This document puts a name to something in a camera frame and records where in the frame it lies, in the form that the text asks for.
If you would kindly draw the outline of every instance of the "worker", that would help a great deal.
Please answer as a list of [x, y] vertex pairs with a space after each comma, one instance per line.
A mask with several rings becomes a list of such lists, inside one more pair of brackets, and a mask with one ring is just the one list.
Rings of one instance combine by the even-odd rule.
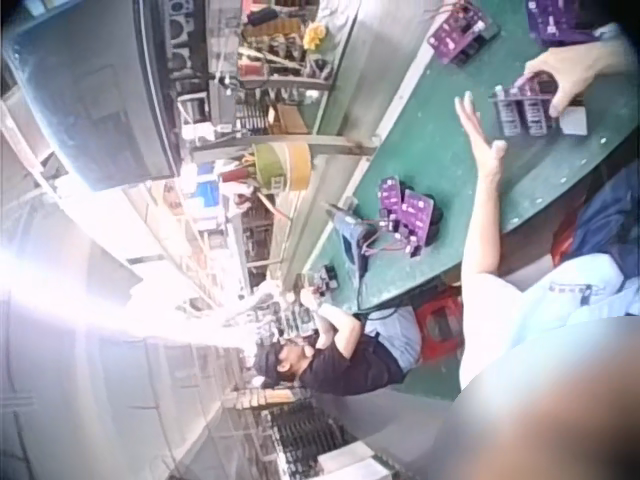
[[[596, 75], [633, 68], [622, 41], [552, 48], [527, 63], [525, 75], [544, 70], [558, 81], [551, 115], [558, 116]], [[489, 143], [471, 93], [455, 99], [477, 166], [475, 200], [462, 260], [462, 388], [515, 346], [591, 319], [638, 315], [638, 162], [598, 192], [578, 216], [567, 260], [526, 292], [497, 276], [500, 263], [500, 180], [507, 144]], [[626, 238], [621, 236], [626, 231]]]
[[310, 289], [300, 300], [314, 312], [318, 340], [260, 347], [254, 368], [270, 384], [297, 381], [318, 393], [360, 395], [402, 383], [417, 364], [422, 339], [411, 307], [375, 312], [363, 326]]

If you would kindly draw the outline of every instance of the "green workbench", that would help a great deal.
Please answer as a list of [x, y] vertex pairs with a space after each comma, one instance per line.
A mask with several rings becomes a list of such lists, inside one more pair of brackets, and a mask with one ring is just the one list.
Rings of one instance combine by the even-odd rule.
[[[458, 264], [475, 187], [475, 166], [453, 99], [470, 90], [485, 131], [497, 137], [489, 95], [510, 85], [525, 62], [541, 52], [529, 37], [523, 1], [484, 0], [478, 4], [498, 23], [500, 36], [463, 68], [433, 59], [424, 71], [392, 131], [356, 189], [358, 214], [378, 216], [378, 184], [396, 175], [421, 193], [434, 195], [445, 212], [438, 241], [420, 257], [398, 252], [373, 256], [362, 286], [362, 307], [379, 305], [438, 277]], [[637, 78], [598, 79], [586, 95], [589, 135], [523, 138], [510, 141], [503, 183], [503, 230], [521, 225], [587, 174], [638, 123]], [[333, 302], [356, 310], [356, 289], [333, 233], [314, 266], [336, 267], [340, 288]]]

